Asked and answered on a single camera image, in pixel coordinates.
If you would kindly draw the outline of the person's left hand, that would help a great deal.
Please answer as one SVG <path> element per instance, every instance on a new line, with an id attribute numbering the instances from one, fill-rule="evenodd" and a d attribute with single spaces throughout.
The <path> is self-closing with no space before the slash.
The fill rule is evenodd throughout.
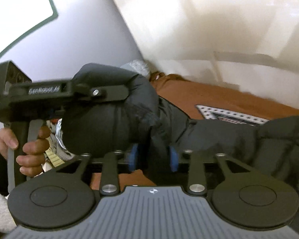
<path id="1" fill-rule="evenodd" d="M 47 126 L 40 127 L 37 140 L 23 146 L 25 155 L 19 155 L 16 162 L 20 166 L 20 172 L 28 177 L 35 177 L 43 172 L 45 163 L 44 153 L 49 149 L 50 129 Z M 8 149 L 17 149 L 19 142 L 10 128 L 0 129 L 0 154 L 7 160 Z"/>

